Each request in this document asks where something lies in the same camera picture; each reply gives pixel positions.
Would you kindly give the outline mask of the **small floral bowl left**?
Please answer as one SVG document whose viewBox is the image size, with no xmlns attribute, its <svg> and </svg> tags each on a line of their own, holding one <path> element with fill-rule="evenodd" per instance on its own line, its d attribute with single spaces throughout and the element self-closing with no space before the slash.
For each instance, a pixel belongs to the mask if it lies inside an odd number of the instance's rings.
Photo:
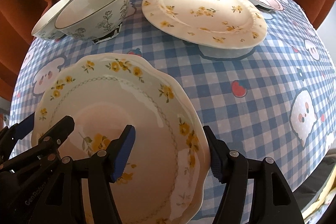
<svg viewBox="0 0 336 224">
<path fill-rule="evenodd" d="M 44 40 L 59 39 L 64 34 L 55 28 L 55 22 L 58 15 L 70 4 L 73 0 L 60 0 L 49 8 L 35 24 L 31 31 L 31 35 L 35 38 Z"/>
</svg>

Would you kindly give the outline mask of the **blue checkered cartoon tablecloth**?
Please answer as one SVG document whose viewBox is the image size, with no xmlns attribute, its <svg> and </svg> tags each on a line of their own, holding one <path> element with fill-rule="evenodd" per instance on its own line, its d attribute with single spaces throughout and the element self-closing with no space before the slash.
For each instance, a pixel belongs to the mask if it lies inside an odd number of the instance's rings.
<svg viewBox="0 0 336 224">
<path fill-rule="evenodd" d="M 278 0 L 282 11 L 260 6 L 266 38 L 257 46 L 225 50 L 175 38 L 143 15 L 143 0 L 130 0 L 120 33 L 104 42 L 37 38 L 15 85 L 10 121 L 35 113 L 52 81 L 83 57 L 120 53 L 144 58 L 173 77 L 201 125 L 243 156 L 274 159 L 289 186 L 298 188 L 335 139 L 335 66 L 301 7 Z M 203 202 L 188 223 L 211 222 L 224 186 L 211 174 Z"/>
</svg>

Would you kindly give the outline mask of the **round yellow flower plate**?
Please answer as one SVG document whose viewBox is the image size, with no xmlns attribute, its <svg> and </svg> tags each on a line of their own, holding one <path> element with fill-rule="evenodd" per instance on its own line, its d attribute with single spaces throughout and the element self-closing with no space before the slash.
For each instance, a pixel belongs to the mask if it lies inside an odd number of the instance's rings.
<svg viewBox="0 0 336 224">
<path fill-rule="evenodd" d="M 142 12 L 159 30 L 211 48 L 252 48 L 267 33 L 264 17 L 248 0 L 143 0 Z"/>
</svg>

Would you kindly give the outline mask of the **scalloped yellow flower plate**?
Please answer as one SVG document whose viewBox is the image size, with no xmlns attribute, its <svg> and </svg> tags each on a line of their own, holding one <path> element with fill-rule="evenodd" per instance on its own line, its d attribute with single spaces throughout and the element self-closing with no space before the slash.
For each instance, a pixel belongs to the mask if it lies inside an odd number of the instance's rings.
<svg viewBox="0 0 336 224">
<path fill-rule="evenodd" d="M 173 77 L 136 55 L 83 57 L 43 94 L 31 144 L 67 115 L 75 128 L 59 153 L 75 160 L 106 149 L 125 126 L 135 128 L 125 169 L 110 186 L 123 223 L 188 223 L 196 215 L 210 152 L 198 115 Z"/>
</svg>

